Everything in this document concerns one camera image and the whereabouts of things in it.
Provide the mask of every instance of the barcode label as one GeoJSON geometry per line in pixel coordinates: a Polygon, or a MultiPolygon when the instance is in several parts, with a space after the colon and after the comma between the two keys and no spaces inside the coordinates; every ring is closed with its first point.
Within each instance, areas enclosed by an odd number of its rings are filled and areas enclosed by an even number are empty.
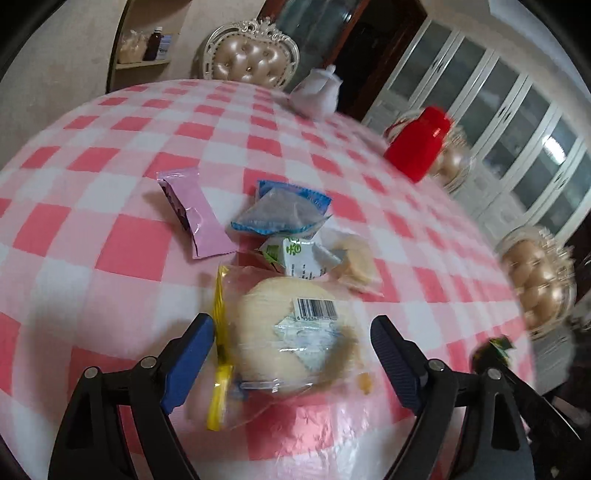
{"type": "Polygon", "coordinates": [[[298,320],[337,319],[332,300],[294,299],[294,310],[298,320]]]}

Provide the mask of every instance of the tufted chair back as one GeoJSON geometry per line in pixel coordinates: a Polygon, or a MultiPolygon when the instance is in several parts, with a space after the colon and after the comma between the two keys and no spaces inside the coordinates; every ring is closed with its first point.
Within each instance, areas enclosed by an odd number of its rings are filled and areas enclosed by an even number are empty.
{"type": "Polygon", "coordinates": [[[269,18],[243,20],[219,27],[205,44],[202,78],[282,88],[296,71],[300,53],[295,42],[269,18]]]}

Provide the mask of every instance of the bolt head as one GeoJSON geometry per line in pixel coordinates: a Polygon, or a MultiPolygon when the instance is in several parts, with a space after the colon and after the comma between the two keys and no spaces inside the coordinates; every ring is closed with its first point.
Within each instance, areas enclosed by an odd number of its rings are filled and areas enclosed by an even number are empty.
{"type": "Polygon", "coordinates": [[[500,380],[502,376],[501,372],[499,372],[496,368],[489,368],[487,374],[493,380],[500,380]]]}
{"type": "Polygon", "coordinates": [[[431,370],[436,372],[443,372],[443,369],[445,368],[445,364],[437,359],[429,360],[428,365],[431,370]]]}
{"type": "Polygon", "coordinates": [[[145,356],[142,358],[142,361],[139,363],[142,368],[152,368],[156,365],[156,357],[154,356],[145,356]]]}
{"type": "Polygon", "coordinates": [[[84,370],[84,376],[86,378],[94,378],[99,374],[99,369],[96,367],[88,367],[84,370]]]}

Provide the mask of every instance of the pink snack package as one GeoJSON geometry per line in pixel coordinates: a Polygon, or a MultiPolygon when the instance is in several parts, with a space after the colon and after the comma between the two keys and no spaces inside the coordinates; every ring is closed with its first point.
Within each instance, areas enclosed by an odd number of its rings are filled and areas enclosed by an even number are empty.
{"type": "Polygon", "coordinates": [[[193,237],[193,258],[229,254],[238,250],[205,198],[199,185],[197,168],[161,171],[156,178],[183,228],[193,237]]]}

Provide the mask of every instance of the red lid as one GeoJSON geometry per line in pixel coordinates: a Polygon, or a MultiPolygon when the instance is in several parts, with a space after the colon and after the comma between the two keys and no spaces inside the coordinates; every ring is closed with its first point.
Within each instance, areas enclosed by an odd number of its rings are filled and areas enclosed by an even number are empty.
{"type": "Polygon", "coordinates": [[[428,106],[419,117],[422,121],[426,121],[436,128],[440,128],[444,134],[449,132],[452,123],[445,113],[435,106],[428,106]]]}

